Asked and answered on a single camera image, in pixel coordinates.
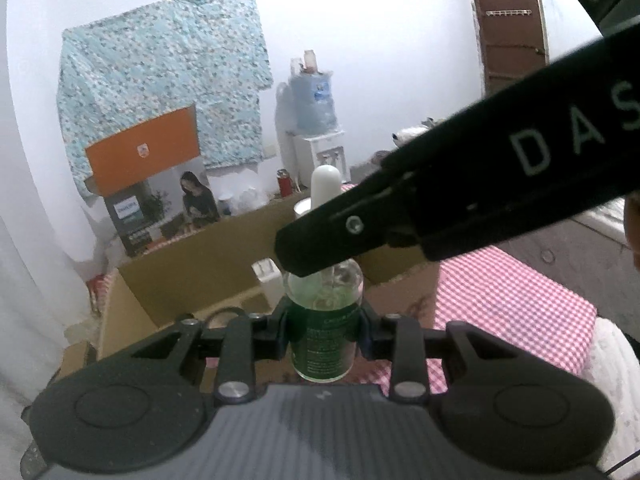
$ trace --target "orange label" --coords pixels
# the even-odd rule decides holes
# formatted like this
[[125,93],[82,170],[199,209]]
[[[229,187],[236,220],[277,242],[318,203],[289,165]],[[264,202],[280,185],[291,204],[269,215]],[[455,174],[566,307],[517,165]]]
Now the orange label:
[[102,196],[199,155],[194,106],[137,124],[86,149]]

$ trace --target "red thermos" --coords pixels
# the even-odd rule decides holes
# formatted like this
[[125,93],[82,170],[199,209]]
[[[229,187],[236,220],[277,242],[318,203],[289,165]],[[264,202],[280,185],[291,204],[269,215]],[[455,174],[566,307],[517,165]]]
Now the red thermos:
[[291,177],[289,175],[289,171],[287,170],[278,170],[278,186],[280,187],[280,196],[286,197],[293,193],[293,188],[291,185]]

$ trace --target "screw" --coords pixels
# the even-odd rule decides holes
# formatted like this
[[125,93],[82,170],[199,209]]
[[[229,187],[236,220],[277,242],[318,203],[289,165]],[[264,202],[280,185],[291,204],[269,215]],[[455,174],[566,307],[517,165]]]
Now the screw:
[[394,386],[394,391],[404,399],[417,399],[426,393],[427,387],[414,381],[403,381]]
[[544,249],[540,251],[540,258],[542,258],[542,261],[546,264],[551,265],[556,260],[556,255],[549,249]]
[[364,224],[359,216],[350,216],[346,223],[347,231],[352,235],[359,235],[364,231]]
[[241,381],[227,381],[220,384],[218,393],[227,399],[240,399],[249,393],[249,386]]

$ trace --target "box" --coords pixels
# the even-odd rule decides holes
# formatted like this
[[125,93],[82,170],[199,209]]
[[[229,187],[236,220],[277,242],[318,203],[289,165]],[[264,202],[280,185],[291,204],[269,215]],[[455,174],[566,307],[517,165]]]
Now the box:
[[193,106],[96,142],[86,154],[130,257],[220,218],[200,156]]
[[[98,359],[171,325],[187,312],[199,319],[226,306],[268,312],[251,265],[263,258],[277,263],[275,234],[294,219],[293,206],[304,196],[295,194],[222,219],[121,267],[106,300]],[[437,263],[426,262],[419,248],[382,247],[357,260],[365,276],[365,297],[379,314],[401,312],[416,317],[424,327],[433,326]],[[368,366],[360,359],[354,373],[365,373]],[[289,360],[259,362],[256,373],[258,383],[295,375]]]

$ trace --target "white curtain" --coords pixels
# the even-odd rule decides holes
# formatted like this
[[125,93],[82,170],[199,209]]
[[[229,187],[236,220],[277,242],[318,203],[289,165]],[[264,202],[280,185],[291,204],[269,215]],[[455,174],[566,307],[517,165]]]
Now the white curtain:
[[0,219],[0,478],[20,478],[31,441],[20,413],[46,386],[65,347],[50,310]]
[[0,0],[1,480],[20,479],[20,458],[31,442],[20,414],[60,365],[64,329],[88,313],[86,287],[57,243],[22,148]]

